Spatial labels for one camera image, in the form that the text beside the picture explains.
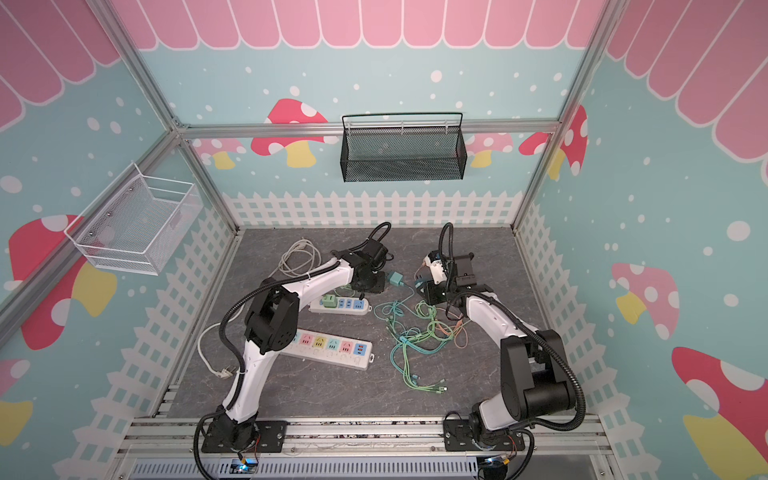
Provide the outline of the green plug adapter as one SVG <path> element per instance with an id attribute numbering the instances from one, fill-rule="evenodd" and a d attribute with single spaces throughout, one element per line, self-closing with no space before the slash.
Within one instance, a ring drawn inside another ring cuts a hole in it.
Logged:
<path id="1" fill-rule="evenodd" d="M 337 308 L 338 299 L 335 294 L 326 294 L 320 300 L 320 305 L 323 308 Z"/>
<path id="2" fill-rule="evenodd" d="M 414 273 L 414 282 L 416 284 L 430 281 L 432 279 L 431 271 L 429 269 L 420 269 Z"/>

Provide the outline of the small white blue power strip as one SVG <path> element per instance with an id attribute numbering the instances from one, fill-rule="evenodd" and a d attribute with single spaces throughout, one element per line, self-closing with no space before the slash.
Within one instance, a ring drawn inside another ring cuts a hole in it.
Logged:
<path id="1" fill-rule="evenodd" d="M 310 306 L 309 311 L 319 314 L 336 314 L 336 315 L 352 315 L 352 316 L 364 316 L 372 311 L 372 307 L 369 301 L 365 298 L 360 299 L 358 297 L 342 297 L 337 296 L 338 307 L 337 308 L 323 308 L 320 305 L 321 298 L 314 300 Z"/>

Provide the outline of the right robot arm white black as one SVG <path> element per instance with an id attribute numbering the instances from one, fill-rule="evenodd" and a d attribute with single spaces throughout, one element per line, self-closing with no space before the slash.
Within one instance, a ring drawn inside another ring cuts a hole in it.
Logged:
<path id="1" fill-rule="evenodd" d="M 477 403 L 464 423 L 471 442 L 487 453 L 478 461 L 478 478 L 517 479 L 532 460 L 535 427 L 577 429 L 586 417 L 586 395 L 561 336 L 523 321 L 504 305 L 477 281 L 473 259 L 472 253 L 455 253 L 454 226 L 445 223 L 437 249 L 425 260 L 432 278 L 424 299 L 477 324 L 497 344 L 500 391 Z"/>

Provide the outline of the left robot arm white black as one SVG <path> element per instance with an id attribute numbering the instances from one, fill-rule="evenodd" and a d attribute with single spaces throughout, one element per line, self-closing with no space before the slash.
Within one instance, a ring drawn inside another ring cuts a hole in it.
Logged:
<path id="1" fill-rule="evenodd" d="M 202 478 L 213 476 L 200 457 L 201 435 L 238 455 L 261 439 L 256 419 L 262 391 L 279 352 L 297 333 L 301 310 L 345 285 L 360 293 L 383 291 L 383 269 L 391 259 L 383 239 L 391 228 L 389 221 L 380 223 L 360 244 L 334 250 L 329 261 L 297 277 L 266 278 L 227 311 L 218 336 L 235 356 L 238 369 L 221 405 L 203 415 L 195 427 L 192 453 Z"/>

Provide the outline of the teal plug adapter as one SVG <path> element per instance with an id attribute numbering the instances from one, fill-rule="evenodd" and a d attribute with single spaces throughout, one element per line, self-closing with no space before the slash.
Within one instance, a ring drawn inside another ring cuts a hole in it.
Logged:
<path id="1" fill-rule="evenodd" d="M 393 285 L 393 286 L 404 286 L 405 285 L 405 280 L 404 280 L 403 275 L 398 273 L 398 272 L 395 272 L 395 271 L 390 272 L 387 275 L 387 281 L 391 285 Z"/>

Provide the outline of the large white colourful power strip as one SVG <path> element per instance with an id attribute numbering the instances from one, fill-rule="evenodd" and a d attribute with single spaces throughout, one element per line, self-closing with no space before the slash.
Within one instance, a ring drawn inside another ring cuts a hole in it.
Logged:
<path id="1" fill-rule="evenodd" d="M 302 360 L 356 370 L 367 370 L 374 361 L 371 342 L 298 329 L 280 354 Z"/>

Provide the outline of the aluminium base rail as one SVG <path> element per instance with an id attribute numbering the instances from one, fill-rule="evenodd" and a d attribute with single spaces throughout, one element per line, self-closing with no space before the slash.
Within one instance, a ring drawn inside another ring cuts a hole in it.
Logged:
<path id="1" fill-rule="evenodd" d="M 438 416 L 399 417 L 288 417 L 283 426 L 260 422 L 258 442 L 248 452 L 262 457 L 322 456 L 445 456 L 480 455 L 488 448 L 470 437 L 467 427 L 448 428 Z M 150 418 L 134 421 L 117 453 L 123 457 L 181 456 L 193 450 L 197 421 L 186 418 Z M 603 426 L 589 415 L 580 427 L 557 432 L 533 429 L 534 452 L 540 455 L 610 455 L 612 448 Z"/>

